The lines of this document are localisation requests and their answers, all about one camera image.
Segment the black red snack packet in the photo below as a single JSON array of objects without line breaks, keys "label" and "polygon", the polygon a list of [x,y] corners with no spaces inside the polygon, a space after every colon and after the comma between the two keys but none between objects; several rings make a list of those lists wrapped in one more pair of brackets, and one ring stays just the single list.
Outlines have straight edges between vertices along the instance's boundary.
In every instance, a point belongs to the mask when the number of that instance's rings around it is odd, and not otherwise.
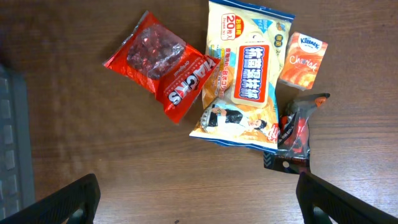
[{"label": "black red snack packet", "polygon": [[300,96],[290,101],[279,119],[277,151],[263,154],[266,169],[288,174],[310,171],[308,120],[329,97],[329,93],[319,93]]}]

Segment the yellow wet wipes pack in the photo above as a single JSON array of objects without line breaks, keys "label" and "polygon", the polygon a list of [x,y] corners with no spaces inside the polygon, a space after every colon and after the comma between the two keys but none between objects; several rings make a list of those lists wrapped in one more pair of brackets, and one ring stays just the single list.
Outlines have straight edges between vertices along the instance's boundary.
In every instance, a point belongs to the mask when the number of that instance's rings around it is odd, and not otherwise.
[{"label": "yellow wet wipes pack", "polygon": [[191,137],[275,153],[275,86],[295,15],[234,0],[210,0],[206,54],[220,60],[202,93]]}]

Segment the orange tissue pack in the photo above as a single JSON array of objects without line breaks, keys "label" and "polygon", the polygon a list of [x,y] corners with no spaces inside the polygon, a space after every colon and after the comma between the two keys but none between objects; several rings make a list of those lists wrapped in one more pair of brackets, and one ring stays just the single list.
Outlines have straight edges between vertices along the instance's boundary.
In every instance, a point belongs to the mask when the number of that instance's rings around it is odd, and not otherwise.
[{"label": "orange tissue pack", "polygon": [[294,32],[289,39],[279,81],[299,90],[311,90],[327,47],[326,42]]}]

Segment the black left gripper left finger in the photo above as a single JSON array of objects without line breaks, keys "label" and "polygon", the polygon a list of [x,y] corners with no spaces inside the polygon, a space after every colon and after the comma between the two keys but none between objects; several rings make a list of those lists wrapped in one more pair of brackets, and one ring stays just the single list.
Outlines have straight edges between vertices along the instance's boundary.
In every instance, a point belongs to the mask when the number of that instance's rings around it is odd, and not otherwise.
[{"label": "black left gripper left finger", "polygon": [[101,192],[94,174],[87,174],[57,192],[1,220],[1,224],[93,224]]}]

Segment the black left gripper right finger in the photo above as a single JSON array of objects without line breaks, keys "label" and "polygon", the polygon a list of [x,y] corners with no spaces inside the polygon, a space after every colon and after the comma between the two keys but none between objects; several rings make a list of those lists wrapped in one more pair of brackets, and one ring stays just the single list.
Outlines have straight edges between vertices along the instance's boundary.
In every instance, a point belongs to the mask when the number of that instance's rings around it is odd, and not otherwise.
[{"label": "black left gripper right finger", "polygon": [[301,172],[296,196],[305,224],[397,223],[397,218],[339,189],[310,172]]}]

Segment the red snack bag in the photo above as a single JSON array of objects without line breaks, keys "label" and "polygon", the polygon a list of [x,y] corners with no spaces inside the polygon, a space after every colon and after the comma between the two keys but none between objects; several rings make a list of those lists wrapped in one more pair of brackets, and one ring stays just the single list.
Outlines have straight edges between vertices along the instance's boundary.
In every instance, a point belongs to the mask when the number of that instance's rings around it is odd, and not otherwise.
[{"label": "red snack bag", "polygon": [[179,123],[220,61],[203,55],[146,11],[104,66],[134,80]]}]

